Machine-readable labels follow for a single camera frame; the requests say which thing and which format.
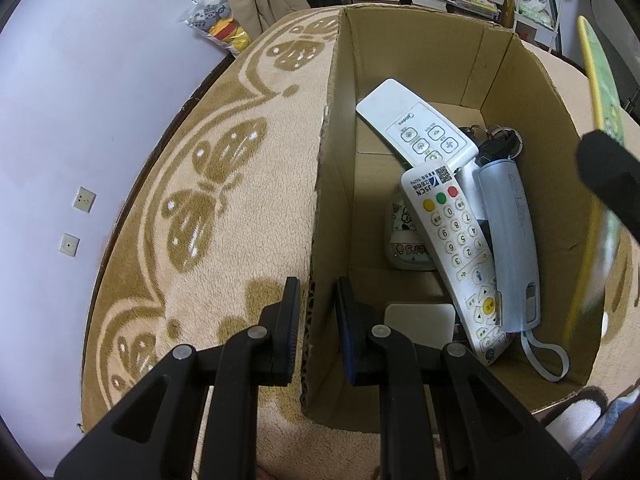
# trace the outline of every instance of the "white remote control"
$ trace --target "white remote control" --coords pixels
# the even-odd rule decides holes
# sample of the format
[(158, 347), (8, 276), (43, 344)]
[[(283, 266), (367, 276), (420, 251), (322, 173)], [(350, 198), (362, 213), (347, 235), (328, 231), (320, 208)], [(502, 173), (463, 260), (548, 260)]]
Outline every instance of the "white remote control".
[(476, 145), (451, 121), (394, 79), (387, 79), (356, 111), (411, 166), (444, 161), (455, 171), (478, 156)]
[(494, 258), (466, 197), (442, 161), (400, 179), (404, 203), (451, 294), (480, 362), (491, 364), (511, 343), (496, 323)]

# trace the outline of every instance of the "wall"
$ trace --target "wall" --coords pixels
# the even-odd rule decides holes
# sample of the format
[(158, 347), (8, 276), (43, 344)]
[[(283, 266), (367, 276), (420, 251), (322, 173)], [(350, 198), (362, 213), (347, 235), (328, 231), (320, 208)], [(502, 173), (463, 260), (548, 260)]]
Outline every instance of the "wall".
[[(606, 12), (602, 14), (603, 15), (599, 17), (600, 19), (606, 20), (607, 18), (612, 18), (612, 16), (608, 16)], [(609, 60), (611, 71), (618, 86), (620, 98), (626, 100), (634, 94), (638, 88), (638, 83), (618, 51), (598, 28), (591, 8), (591, 0), (564, 0), (562, 15), (560, 16), (562, 54), (584, 68), (580, 39), (576, 29), (578, 16), (581, 15), (587, 17), (594, 30), (596, 30), (602, 48)]]
[[(190, 5), (22, 0), (0, 34), (0, 413), (45, 474), (81, 437), (86, 314), (122, 201), (224, 56), (176, 23)], [(79, 186), (90, 214), (72, 208)]]

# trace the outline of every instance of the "electrical outlet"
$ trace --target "electrical outlet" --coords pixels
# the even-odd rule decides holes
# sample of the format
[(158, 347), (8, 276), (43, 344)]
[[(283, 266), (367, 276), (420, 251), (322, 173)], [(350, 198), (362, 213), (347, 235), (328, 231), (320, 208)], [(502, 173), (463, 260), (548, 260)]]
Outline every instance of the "electrical outlet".
[(76, 201), (74, 202), (74, 207), (79, 209), (80, 211), (84, 211), (88, 213), (91, 211), (91, 206), (94, 204), (95, 193), (92, 193), (88, 189), (81, 187), (78, 189), (78, 195), (76, 196)]
[(60, 252), (62, 254), (66, 254), (67, 256), (76, 256), (79, 243), (80, 238), (76, 238), (75, 236), (64, 233), (62, 235), (62, 242), (60, 243)]

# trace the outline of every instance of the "air conditioner remote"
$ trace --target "air conditioner remote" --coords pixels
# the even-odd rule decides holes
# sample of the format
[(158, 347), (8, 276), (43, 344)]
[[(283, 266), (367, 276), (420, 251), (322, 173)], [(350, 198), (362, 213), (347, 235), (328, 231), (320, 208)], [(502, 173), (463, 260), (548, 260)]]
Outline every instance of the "air conditioner remote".
[(412, 167), (440, 160), (455, 171), (478, 155), (451, 121), (394, 79), (387, 79), (356, 111)]
[(494, 258), (466, 197), (437, 160), (407, 171), (400, 188), (476, 356), (490, 365), (513, 335), (496, 323)]

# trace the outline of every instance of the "butterfly pattern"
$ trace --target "butterfly pattern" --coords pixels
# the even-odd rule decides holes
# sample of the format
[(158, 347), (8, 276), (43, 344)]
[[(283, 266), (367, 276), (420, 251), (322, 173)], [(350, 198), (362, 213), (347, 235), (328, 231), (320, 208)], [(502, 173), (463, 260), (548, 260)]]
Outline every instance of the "butterfly pattern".
[(199, 179), (194, 189), (171, 193), (162, 203), (162, 218), (171, 219), (166, 246), (178, 272), (193, 269), (206, 254), (216, 216), (227, 208), (227, 194), (242, 182), (238, 169), (254, 156), (264, 140), (264, 117), (243, 121), (225, 132), (213, 146), (201, 140), (191, 153)]

